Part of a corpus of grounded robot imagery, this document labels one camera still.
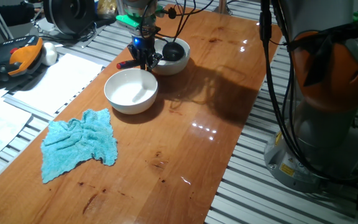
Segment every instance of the black ladle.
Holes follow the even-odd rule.
[[[169,42],[162,49],[163,59],[170,62],[179,61],[185,55],[185,49],[176,42]]]

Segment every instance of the blue towel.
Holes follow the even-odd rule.
[[[68,123],[49,122],[49,133],[41,151],[44,184],[91,158],[113,165],[117,159],[117,141],[112,137],[109,111],[87,110],[81,121],[73,118]]]

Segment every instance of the black cable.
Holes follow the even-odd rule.
[[[202,12],[204,11],[206,8],[208,8],[208,6],[210,6],[212,4],[214,0],[211,0],[204,8],[200,9],[199,11],[196,11],[196,12],[189,12],[189,13],[185,13],[185,15],[194,15],[194,14],[197,14],[199,12]]]
[[[162,37],[168,37],[168,38],[175,38],[175,37],[171,37],[171,36],[168,36],[168,35],[165,35],[165,34],[160,34],[160,33],[156,33],[155,35],[160,35]]]
[[[149,9],[149,6],[150,4],[153,2],[153,1],[157,1],[157,0],[149,0],[149,2],[147,3],[146,7],[144,8],[144,12],[143,12],[143,15],[142,15],[142,19],[140,20],[140,36],[145,39],[144,35],[143,35],[143,21],[144,21],[144,17],[146,16],[146,12],[147,10]]]
[[[196,0],[193,0],[193,3],[194,3],[193,10],[191,10],[191,11],[190,11],[190,14],[187,15],[185,21],[183,22],[183,25],[182,25],[181,29],[179,30],[179,33],[178,33],[177,36],[175,37],[175,40],[176,40],[176,38],[180,35],[181,31],[183,30],[183,28],[184,28],[184,26],[185,26],[187,20],[189,19],[191,13],[196,10]]]
[[[166,43],[169,43],[169,41],[167,41],[167,40],[165,40],[164,38],[161,38],[161,37],[157,37],[157,36],[154,36],[156,39],[158,39],[158,40],[163,40],[163,41],[165,41]]]
[[[284,44],[279,44],[279,43],[276,43],[276,42],[274,42],[274,41],[272,41],[272,40],[270,40],[271,41],[271,43],[273,43],[273,44],[275,44],[275,45],[280,45],[280,46],[286,46],[287,44],[286,43],[284,43]]]
[[[228,5],[228,4],[231,4],[231,3],[233,3],[233,2],[242,2],[242,1],[232,0],[232,1],[228,1],[226,4]]]
[[[180,21],[179,21],[179,26],[178,26],[178,29],[177,29],[177,33],[175,34],[175,38],[173,38],[173,42],[176,41],[176,39],[177,39],[177,37],[178,37],[178,35],[179,35],[179,30],[180,30],[180,27],[181,27],[181,22],[182,22],[182,20],[183,20],[183,18],[184,18],[184,16],[185,16],[186,2],[187,2],[187,0],[185,0],[185,2],[183,3],[183,12],[182,12],[182,14],[181,14]]]

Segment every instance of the wooden tabletop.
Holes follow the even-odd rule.
[[[178,20],[157,25],[172,35]],[[116,64],[131,59],[124,50],[55,119],[108,108],[116,163],[92,159],[43,184],[46,129],[0,175],[0,223],[203,223],[264,80],[264,51],[256,21],[212,12],[192,15],[179,38],[191,47],[190,61],[177,75],[157,77],[151,109],[124,115],[105,99]],[[280,38],[274,26],[272,40]]]

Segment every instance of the white ceramic bowl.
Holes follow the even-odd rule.
[[[104,85],[111,106],[124,114],[149,109],[157,96],[158,83],[153,74],[138,68],[115,73]]]
[[[172,38],[164,38],[165,40],[171,42]],[[179,38],[176,39],[176,43],[180,44],[185,49],[185,55],[176,62],[168,62],[161,60],[157,66],[153,69],[153,72],[159,75],[174,75],[176,73],[181,72],[187,65],[187,62],[190,58],[190,46],[184,41]],[[166,44],[163,40],[155,40],[154,48],[157,53],[162,54],[162,49]]]

